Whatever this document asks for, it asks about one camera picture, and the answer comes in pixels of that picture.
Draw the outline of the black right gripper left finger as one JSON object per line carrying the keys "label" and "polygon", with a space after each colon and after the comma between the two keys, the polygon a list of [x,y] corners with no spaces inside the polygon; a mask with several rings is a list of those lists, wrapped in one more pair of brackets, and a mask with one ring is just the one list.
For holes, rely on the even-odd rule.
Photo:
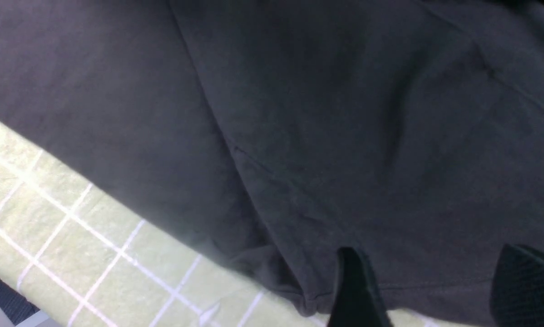
{"label": "black right gripper left finger", "polygon": [[370,261],[353,247],[338,250],[336,293],[329,327],[391,327]]}

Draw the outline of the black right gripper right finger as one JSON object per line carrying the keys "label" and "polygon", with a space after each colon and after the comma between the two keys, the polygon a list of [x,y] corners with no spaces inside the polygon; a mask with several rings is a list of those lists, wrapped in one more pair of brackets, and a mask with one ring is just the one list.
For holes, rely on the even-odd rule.
{"label": "black right gripper right finger", "polygon": [[490,294],[497,327],[544,327],[544,253],[507,244],[500,252]]}

